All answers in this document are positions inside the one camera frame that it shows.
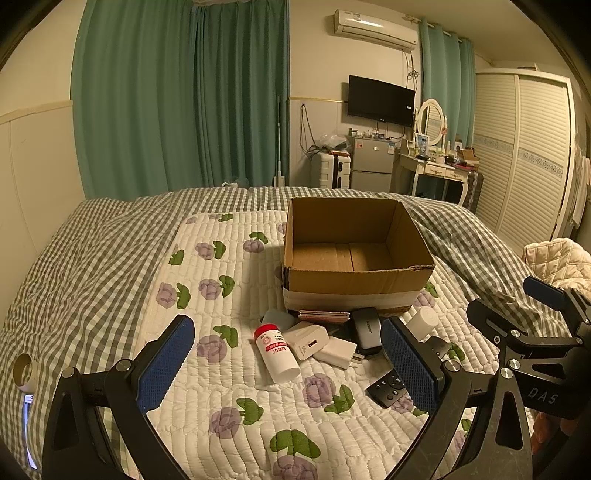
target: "mini fridge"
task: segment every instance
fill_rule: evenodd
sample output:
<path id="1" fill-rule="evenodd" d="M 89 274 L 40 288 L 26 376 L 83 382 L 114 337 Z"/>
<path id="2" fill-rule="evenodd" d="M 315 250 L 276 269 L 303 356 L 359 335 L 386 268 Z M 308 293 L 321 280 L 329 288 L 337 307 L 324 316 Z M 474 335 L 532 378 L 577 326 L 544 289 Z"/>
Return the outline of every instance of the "mini fridge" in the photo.
<path id="1" fill-rule="evenodd" d="M 390 192 L 396 147 L 387 140 L 353 137 L 350 188 Z"/>

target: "vanity table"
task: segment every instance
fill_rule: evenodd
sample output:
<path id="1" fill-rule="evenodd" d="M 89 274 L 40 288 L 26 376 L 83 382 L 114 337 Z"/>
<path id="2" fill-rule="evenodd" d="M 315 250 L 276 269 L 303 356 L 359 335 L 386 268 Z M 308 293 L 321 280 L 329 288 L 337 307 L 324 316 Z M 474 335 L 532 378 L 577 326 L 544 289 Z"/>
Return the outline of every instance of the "vanity table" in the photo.
<path id="1" fill-rule="evenodd" d="M 403 169 L 414 172 L 413 189 L 411 191 L 413 197 L 417 194 L 419 175 L 428 175 L 430 177 L 437 177 L 445 180 L 442 199 L 445 199 L 450 180 L 462 182 L 462 196 L 460 196 L 459 204 L 464 204 L 464 200 L 466 200 L 466 195 L 468 193 L 469 172 L 467 170 L 455 168 L 450 165 L 442 165 L 432 161 L 421 160 L 419 158 L 411 157 L 408 154 L 400 153 L 398 155 L 398 166 L 394 176 L 396 192 L 402 191 L 401 179 Z"/>

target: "metal screw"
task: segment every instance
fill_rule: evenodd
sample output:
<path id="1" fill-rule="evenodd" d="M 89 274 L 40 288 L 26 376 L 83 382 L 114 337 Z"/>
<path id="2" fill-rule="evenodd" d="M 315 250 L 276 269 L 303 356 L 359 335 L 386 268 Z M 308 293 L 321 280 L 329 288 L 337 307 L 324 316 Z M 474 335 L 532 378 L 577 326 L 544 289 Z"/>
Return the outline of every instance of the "metal screw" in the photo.
<path id="1" fill-rule="evenodd" d="M 72 375 L 74 375 L 75 372 L 76 370 L 74 370 L 73 367 L 66 367 L 64 371 L 61 373 L 61 376 L 64 378 L 70 378 Z"/>
<path id="2" fill-rule="evenodd" d="M 118 372 L 127 372 L 131 368 L 131 362 L 129 360 L 119 360 L 115 368 Z"/>
<path id="3" fill-rule="evenodd" d="M 511 370 L 509 370 L 508 368 L 501 368 L 501 375 L 503 377 L 505 377 L 507 380 L 509 380 L 510 378 L 513 378 L 513 372 Z"/>
<path id="4" fill-rule="evenodd" d="M 445 368 L 450 372 L 457 372 L 459 369 L 462 368 L 462 366 L 455 360 L 446 360 Z"/>

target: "white quilted mattress pad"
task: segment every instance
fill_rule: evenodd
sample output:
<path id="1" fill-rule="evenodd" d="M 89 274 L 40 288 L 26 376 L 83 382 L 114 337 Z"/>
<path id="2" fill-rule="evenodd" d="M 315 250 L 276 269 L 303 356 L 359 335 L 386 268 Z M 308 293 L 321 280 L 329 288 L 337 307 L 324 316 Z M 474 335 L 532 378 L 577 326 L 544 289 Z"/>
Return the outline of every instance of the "white quilted mattress pad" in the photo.
<path id="1" fill-rule="evenodd" d="M 366 396 L 391 369 L 385 357 L 347 370 L 310 358 L 295 381 L 275 385 L 252 340 L 265 312 L 283 308 L 286 217 L 281 211 L 199 214 L 182 223 L 151 286 L 134 352 L 178 313 L 193 319 L 195 344 L 148 417 L 193 479 L 382 480 L 428 416 L 408 396 L 391 408 Z M 449 355 L 468 371 L 494 373 L 496 347 L 468 324 L 464 295 L 436 263 L 402 319 L 433 306 L 441 320 L 435 334 L 453 342 Z M 437 476 L 453 466 L 472 417 L 473 409 L 466 410 Z M 138 476 L 134 467 L 129 473 Z"/>

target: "remote control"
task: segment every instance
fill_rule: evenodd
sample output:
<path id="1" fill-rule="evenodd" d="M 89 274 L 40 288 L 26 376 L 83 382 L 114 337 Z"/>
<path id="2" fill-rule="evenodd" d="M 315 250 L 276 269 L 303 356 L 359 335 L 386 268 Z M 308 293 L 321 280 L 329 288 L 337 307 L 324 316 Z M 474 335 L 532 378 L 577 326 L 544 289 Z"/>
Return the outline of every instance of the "remote control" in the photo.
<path id="1" fill-rule="evenodd" d="M 425 343 L 442 359 L 451 347 L 451 343 L 436 336 L 429 337 Z M 367 390 L 370 398 L 383 408 L 390 408 L 407 392 L 402 380 L 395 369 L 390 370 L 377 382 L 371 384 Z"/>
<path id="2" fill-rule="evenodd" d="M 396 370 L 392 369 L 367 390 L 370 398 L 383 408 L 391 407 L 407 392 Z"/>

